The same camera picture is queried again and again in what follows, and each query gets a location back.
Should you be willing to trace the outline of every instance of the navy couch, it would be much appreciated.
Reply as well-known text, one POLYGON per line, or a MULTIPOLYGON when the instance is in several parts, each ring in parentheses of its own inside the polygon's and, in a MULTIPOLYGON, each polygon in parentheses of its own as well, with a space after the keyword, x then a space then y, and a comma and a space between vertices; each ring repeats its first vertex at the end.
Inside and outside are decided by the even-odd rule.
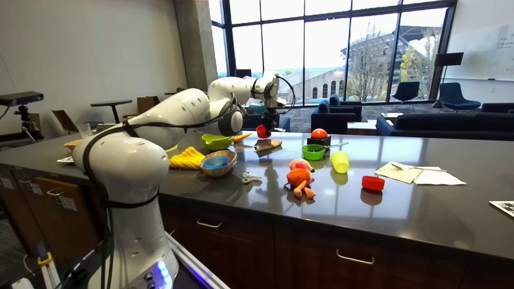
MULTIPOLYGON (((280 117, 279 114, 275 115, 275 121, 279 123, 279 128, 285 129, 286 132, 291 131, 291 118, 280 117)), ((243 117, 242 131, 254 131, 262 124, 262 116, 258 114, 250 114, 243 117)))
POLYGON ((339 97, 332 94, 329 99, 330 107, 353 107, 355 114, 355 121, 362 121, 362 102, 360 101, 340 101, 339 97))
POLYGON ((407 114, 394 126, 377 119, 377 134, 457 139, 514 140, 514 114, 407 114))
POLYGON ((483 113, 514 113, 513 102, 484 103, 482 104, 483 113))
POLYGON ((330 106, 327 100, 323 100, 310 115, 310 130, 324 129, 329 134, 345 134, 349 121, 355 121, 353 107, 330 106))

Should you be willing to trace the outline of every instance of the orange ball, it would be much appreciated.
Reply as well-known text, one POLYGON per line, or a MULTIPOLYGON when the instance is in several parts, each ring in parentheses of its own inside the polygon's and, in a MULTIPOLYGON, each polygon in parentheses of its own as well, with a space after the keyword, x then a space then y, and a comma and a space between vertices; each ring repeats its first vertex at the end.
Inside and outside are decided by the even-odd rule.
POLYGON ((326 133, 326 131, 324 129, 315 129, 310 134, 310 137, 311 138, 327 138, 328 133, 326 133))

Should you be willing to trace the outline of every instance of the stuffed animal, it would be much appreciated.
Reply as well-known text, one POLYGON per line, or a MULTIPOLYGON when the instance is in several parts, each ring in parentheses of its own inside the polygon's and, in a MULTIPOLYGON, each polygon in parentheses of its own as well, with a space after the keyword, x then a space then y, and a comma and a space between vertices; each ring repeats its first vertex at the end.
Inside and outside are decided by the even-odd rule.
POLYGON ((308 162, 303 159, 301 161, 295 159, 289 164, 291 171, 286 174, 287 182, 294 188, 293 193, 295 197, 301 198, 302 191, 304 191, 307 198, 314 199, 316 194, 308 187, 313 179, 310 175, 310 169, 312 169, 312 167, 310 165, 306 166, 305 162, 308 164, 308 162))

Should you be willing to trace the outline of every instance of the black countertop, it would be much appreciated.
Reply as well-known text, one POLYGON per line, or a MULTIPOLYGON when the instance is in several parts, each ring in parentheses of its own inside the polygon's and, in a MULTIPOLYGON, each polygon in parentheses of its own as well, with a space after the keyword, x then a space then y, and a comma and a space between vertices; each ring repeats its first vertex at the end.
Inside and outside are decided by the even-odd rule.
MULTIPOLYGON (((286 216, 394 238, 432 243, 514 260, 514 219, 489 201, 514 200, 512 142, 334 135, 332 143, 349 155, 350 170, 336 174, 328 158, 311 162, 316 169, 313 201, 298 200, 283 189, 289 162, 301 158, 308 134, 273 133, 282 150, 259 157, 254 134, 231 147, 237 163, 231 174, 210 178, 201 171, 170 170, 160 192, 244 210, 286 216), (390 161, 414 166, 438 166, 467 185, 418 186, 385 179, 382 194, 361 190, 361 177, 373 175, 390 161), (243 185, 242 173, 261 175, 262 182, 243 185)), ((0 152, 0 164, 36 170, 87 184, 73 165, 56 162, 70 155, 64 143, 71 135, 0 152)), ((178 151, 194 146, 207 153, 199 135, 185 138, 178 151)))

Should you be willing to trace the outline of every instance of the green bowl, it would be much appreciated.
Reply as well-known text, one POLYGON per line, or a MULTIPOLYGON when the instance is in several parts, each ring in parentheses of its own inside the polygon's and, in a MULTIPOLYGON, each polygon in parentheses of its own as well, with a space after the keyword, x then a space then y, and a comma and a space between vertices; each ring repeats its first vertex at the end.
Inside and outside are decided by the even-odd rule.
POLYGON ((302 147, 303 157, 310 160, 322 159, 325 155, 325 150, 325 147, 319 144, 308 144, 302 147))
POLYGON ((232 138, 221 135, 205 134, 201 138, 205 147, 213 152, 226 150, 232 144, 232 138))

